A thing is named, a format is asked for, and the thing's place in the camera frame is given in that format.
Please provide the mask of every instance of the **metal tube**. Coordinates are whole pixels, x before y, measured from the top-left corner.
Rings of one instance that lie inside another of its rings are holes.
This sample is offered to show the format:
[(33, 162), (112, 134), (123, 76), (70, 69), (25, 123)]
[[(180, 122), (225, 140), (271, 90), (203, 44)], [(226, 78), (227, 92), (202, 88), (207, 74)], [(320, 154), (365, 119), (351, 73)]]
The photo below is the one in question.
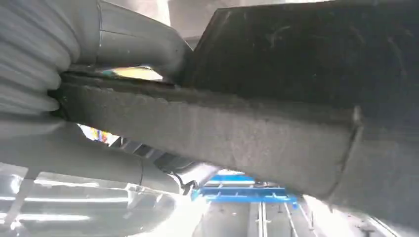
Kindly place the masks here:
[(288, 220), (290, 221), (291, 232), (293, 233), (293, 235), (291, 235), (291, 237), (298, 237), (297, 231), (295, 230), (294, 222), (291, 219), (290, 210), (288, 209), (288, 206), (287, 206), (286, 203), (284, 203), (284, 206), (285, 206), (285, 210), (287, 211)]

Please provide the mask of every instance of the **car lift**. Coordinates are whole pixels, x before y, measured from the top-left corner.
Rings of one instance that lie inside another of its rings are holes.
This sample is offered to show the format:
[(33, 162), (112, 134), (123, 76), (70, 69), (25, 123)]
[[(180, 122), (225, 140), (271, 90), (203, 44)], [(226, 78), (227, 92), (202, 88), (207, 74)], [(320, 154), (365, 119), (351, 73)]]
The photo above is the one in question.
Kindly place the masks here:
[[(194, 200), (197, 197), (204, 197), (211, 203), (249, 203), (249, 237), (267, 237), (266, 224), (270, 221), (266, 218), (266, 204), (283, 203), (290, 222), (290, 236), (298, 237), (287, 206), (287, 203), (290, 203), (293, 209), (298, 209), (297, 198), (287, 194), (284, 188), (257, 186), (257, 184), (257, 181), (244, 174), (217, 174), (202, 188), (194, 191), (191, 198)], [(254, 216), (257, 216), (257, 229), (252, 225)]]

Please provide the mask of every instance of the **gray metal pipe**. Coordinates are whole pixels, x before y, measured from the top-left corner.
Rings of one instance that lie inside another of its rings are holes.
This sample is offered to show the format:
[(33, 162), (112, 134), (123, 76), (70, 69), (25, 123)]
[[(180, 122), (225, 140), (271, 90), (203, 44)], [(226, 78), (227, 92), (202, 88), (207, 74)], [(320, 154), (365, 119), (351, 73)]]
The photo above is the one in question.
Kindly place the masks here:
[(191, 52), (176, 31), (99, 0), (5, 0), (0, 14), (1, 162), (179, 192), (146, 159), (88, 141), (75, 124), (50, 117), (59, 105), (46, 94), (72, 63), (150, 65), (175, 77)]

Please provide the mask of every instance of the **blue metal frame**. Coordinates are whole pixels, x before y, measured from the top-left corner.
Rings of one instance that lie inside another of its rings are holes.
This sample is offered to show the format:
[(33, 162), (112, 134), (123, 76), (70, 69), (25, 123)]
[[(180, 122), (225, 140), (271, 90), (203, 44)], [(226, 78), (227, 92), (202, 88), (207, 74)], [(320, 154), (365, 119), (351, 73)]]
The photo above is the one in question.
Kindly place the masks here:
[[(265, 202), (265, 203), (292, 203), (297, 207), (297, 198), (288, 195), (284, 188), (263, 188), (263, 187), (231, 187), (237, 182), (242, 185), (243, 182), (253, 181), (254, 179), (243, 174), (215, 175), (211, 178), (211, 183), (219, 183), (219, 187), (202, 187), (194, 191), (191, 199), (204, 197), (211, 202)], [(223, 182), (228, 182), (230, 187), (223, 187)]]
[(216, 174), (211, 178), (211, 181), (254, 181), (253, 178), (243, 174)]

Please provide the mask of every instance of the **fluorescent light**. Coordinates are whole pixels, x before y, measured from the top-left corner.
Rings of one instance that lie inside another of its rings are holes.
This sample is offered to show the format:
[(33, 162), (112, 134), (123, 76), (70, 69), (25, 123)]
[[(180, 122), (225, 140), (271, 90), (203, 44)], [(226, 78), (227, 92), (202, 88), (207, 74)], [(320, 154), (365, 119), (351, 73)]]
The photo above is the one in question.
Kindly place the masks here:
[[(0, 218), (5, 218), (7, 213), (0, 213)], [(20, 220), (25, 221), (84, 221), (88, 220), (90, 217), (88, 216), (80, 216), (80, 215), (52, 215), (52, 214), (19, 214), (16, 217), (16, 222)]]
[[(0, 200), (14, 201), (14, 197), (0, 197)], [(100, 202), (100, 203), (114, 203), (114, 202), (128, 202), (126, 197), (109, 197), (109, 198), (40, 198), (27, 197), (25, 201), (29, 202)]]
[(68, 182), (59, 182), (59, 181), (52, 181), (52, 180), (42, 180), (37, 179), (34, 181), (36, 184), (40, 184), (43, 186), (68, 186), (68, 187), (87, 187), (87, 188), (97, 188), (99, 187), (98, 183), (68, 183)]

